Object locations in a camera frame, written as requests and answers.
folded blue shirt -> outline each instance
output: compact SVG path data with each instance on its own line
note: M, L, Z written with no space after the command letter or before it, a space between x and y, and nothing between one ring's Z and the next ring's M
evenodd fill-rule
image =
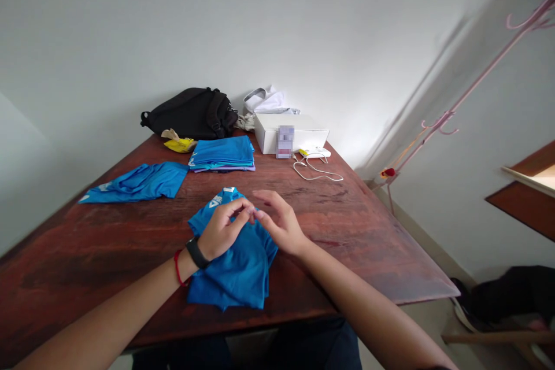
M248 136L218 140L199 140L189 159L189 166L218 164L252 166L254 147Z
M218 205L242 197L235 188L223 188L189 220L193 233L202 234ZM227 252L194 274L188 302L216 305L221 310L228 306L264 308L264 299L268 297L268 268L277 252L278 247L258 220L254 225L245 224Z
M175 198L189 167L177 162L142 164L120 177L89 189L80 204L136 202L161 196Z

shoe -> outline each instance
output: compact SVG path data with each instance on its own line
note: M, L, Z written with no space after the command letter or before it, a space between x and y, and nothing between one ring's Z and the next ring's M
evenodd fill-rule
M492 332L495 331L490 324L476 318L471 309L471 294L470 291L464 286L456 277L452 277L451 281L455 284L461 295L456 298L450 298L453 303L455 316L469 331L472 332Z

black backpack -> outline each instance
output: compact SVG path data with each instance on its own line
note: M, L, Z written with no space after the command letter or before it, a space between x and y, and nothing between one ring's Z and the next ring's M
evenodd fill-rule
M151 112L141 113L140 124L158 136L172 128L181 138L214 140L231 136L238 118L237 110L217 88L188 88Z

white charger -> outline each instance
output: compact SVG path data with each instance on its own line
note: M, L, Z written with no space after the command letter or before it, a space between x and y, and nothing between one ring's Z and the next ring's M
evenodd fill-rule
M304 149L299 149L299 153L303 156L303 159L312 158L323 158L330 157L331 152L320 146L308 146Z
M297 157L295 156L295 154L293 154L293 158L295 159L295 163L293 163L293 169L295 169L295 172L298 173L301 178L306 179L306 180L315 180L315 179L318 179L318 178L321 178L321 177L326 177L327 179L330 179L334 182L338 182L338 181L343 180L343 176L341 176L340 174L333 173L333 172L327 172L327 171L321 171L319 169L316 169L308 161L308 159L319 158L323 163L327 164L328 163L328 157L331 156L331 152L329 150L326 150L323 147L319 147L319 146L310 146L310 147L307 147L306 149L299 149L299 153L302 156L301 160L298 160ZM307 178L307 177L304 177L297 170L297 165L302 165L304 167L311 167L316 172L327 173L328 175L335 175L335 176L338 176L338 178L334 179L334 178L332 178L328 175L320 175L320 176L316 176L316 177L313 177L313 178Z

wrist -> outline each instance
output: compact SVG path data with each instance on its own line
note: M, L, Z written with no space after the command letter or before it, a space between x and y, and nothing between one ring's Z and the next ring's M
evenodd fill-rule
M186 248L179 253L177 267L179 268L179 275L184 282L198 270L198 266L195 264L191 254Z
M212 261L216 258L212 251L208 250L208 248L205 246L205 240L202 238L202 236L200 236L200 238L198 239L197 246L206 260Z
M304 261L307 256L310 256L310 251L314 246L315 244L306 235L303 235L297 248L297 253L295 254L295 257L301 261Z

